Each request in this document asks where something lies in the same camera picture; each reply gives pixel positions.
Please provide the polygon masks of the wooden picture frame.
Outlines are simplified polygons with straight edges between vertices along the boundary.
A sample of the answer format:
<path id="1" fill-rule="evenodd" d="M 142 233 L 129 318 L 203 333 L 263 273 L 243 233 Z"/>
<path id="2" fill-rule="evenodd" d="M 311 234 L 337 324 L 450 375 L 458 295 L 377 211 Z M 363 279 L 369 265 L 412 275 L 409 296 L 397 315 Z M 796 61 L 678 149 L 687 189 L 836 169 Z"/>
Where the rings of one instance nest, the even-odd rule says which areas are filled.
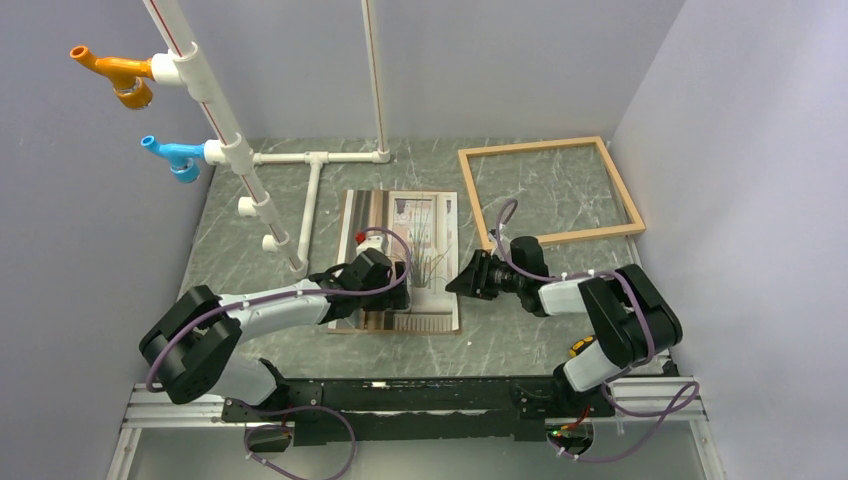
<path id="1" fill-rule="evenodd" d="M 460 149 L 460 171 L 481 246 L 502 202 L 543 246 L 640 235 L 647 229 L 600 136 Z"/>

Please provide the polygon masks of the black yellow screwdriver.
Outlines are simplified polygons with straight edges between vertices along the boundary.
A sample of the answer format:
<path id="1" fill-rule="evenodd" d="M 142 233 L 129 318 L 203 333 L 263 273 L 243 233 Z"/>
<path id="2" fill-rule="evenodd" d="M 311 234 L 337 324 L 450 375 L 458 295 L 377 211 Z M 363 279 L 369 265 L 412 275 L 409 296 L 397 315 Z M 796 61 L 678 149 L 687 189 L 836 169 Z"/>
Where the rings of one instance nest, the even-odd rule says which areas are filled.
<path id="1" fill-rule="evenodd" d="M 584 337 L 578 341 L 576 341 L 569 348 L 569 357 L 575 358 L 580 355 L 583 351 L 585 351 L 589 346 L 591 346 L 595 342 L 596 338 L 593 335 Z"/>

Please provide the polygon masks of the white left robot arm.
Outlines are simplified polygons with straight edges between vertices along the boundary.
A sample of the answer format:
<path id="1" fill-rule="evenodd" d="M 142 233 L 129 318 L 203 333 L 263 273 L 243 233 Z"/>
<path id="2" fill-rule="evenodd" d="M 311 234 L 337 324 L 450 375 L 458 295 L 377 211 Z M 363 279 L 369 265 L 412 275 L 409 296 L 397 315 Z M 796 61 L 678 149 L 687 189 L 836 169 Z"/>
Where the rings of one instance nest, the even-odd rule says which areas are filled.
<path id="1" fill-rule="evenodd" d="M 290 387 L 267 359 L 248 361 L 236 348 L 250 340 L 345 319 L 358 311 L 403 310 L 410 304 L 403 261 L 374 248 L 295 284 L 254 294 L 217 295 L 191 288 L 139 342 L 149 365 L 149 391 L 183 405 L 211 394 L 272 420 L 290 404 Z"/>

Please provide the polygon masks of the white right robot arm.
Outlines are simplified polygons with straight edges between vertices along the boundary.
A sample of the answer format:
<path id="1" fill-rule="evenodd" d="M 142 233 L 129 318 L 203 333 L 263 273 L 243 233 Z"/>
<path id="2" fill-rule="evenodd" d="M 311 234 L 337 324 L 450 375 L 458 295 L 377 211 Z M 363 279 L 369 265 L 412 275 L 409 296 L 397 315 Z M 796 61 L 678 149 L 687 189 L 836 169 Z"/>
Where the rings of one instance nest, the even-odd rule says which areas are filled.
<path id="1" fill-rule="evenodd" d="M 591 342 L 578 347 L 553 373 L 551 402 L 564 415 L 589 406 L 604 382 L 683 339 L 679 319 L 640 266 L 554 280 L 542 247 L 530 236 L 513 239 L 506 258 L 476 250 L 445 289 L 480 300 L 514 294 L 525 311 L 538 317 L 587 314 Z"/>

